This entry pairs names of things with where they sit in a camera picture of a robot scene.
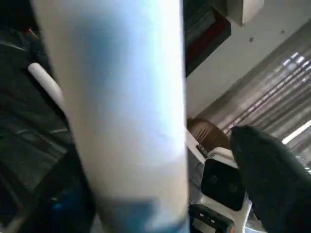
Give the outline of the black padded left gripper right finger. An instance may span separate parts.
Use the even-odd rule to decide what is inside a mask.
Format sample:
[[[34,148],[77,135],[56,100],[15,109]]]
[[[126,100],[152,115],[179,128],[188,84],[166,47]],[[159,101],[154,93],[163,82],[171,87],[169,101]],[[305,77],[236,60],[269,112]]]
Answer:
[[[311,231],[311,173],[281,141],[236,126],[230,146],[255,215],[268,233]]]

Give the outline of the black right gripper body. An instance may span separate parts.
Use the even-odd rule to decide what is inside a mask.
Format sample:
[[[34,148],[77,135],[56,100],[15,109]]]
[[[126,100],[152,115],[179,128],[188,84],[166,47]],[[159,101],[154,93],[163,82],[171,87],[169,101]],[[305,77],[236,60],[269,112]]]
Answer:
[[[234,233],[234,221],[202,204],[189,206],[191,233]]]

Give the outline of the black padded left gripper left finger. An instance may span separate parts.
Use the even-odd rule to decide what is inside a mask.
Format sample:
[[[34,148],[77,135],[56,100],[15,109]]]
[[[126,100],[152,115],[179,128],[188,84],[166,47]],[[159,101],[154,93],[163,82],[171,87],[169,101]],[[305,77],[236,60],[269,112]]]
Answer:
[[[79,155],[70,148],[43,180],[42,233],[89,233],[95,203]]]

